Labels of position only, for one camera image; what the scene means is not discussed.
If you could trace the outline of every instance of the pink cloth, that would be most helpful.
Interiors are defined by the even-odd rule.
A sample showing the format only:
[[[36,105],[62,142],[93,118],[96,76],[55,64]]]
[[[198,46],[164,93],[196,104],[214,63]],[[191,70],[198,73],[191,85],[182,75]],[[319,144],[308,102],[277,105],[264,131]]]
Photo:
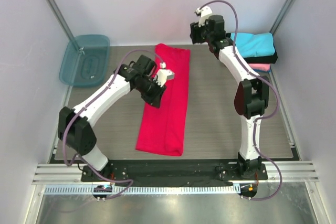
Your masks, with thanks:
[[[188,105],[190,50],[158,44],[155,52],[175,77],[166,83],[160,108],[145,104],[136,150],[181,156]]]
[[[264,64],[264,63],[250,63],[249,66],[254,70],[261,70],[264,72],[269,72],[271,68],[271,64]]]

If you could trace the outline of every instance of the light blue fabric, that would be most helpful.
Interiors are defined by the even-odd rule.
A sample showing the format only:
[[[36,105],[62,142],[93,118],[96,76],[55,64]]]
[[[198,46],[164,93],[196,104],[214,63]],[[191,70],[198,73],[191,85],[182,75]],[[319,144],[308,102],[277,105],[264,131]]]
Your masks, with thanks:
[[[235,34],[231,34],[231,39],[234,39]],[[275,53],[273,45],[273,35],[265,34],[247,34],[238,33],[236,46],[240,55],[243,58],[272,56]]]

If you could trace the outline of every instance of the folded red cloth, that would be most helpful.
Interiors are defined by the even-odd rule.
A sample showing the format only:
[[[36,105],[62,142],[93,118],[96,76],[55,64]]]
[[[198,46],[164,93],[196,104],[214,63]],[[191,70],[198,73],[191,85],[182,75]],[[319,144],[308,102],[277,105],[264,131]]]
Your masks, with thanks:
[[[174,73],[167,81],[160,108],[145,104],[136,150],[181,156],[188,105],[190,50],[158,44],[155,52]]]

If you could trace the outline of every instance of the wall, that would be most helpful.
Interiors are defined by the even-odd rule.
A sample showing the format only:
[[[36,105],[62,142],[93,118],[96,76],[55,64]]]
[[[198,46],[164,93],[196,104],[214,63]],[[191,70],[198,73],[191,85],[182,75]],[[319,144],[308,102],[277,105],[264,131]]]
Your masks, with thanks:
[[[312,160],[336,221],[334,0],[296,0],[275,35],[276,78],[303,158]]]
[[[104,34],[112,45],[190,44],[194,11],[211,0],[56,0],[74,35]],[[239,30],[270,30],[285,0],[227,0],[237,9]],[[234,30],[230,9],[220,4],[227,31]]]
[[[0,0],[0,220],[22,223],[37,163],[45,163],[66,86],[67,45],[45,0]]]

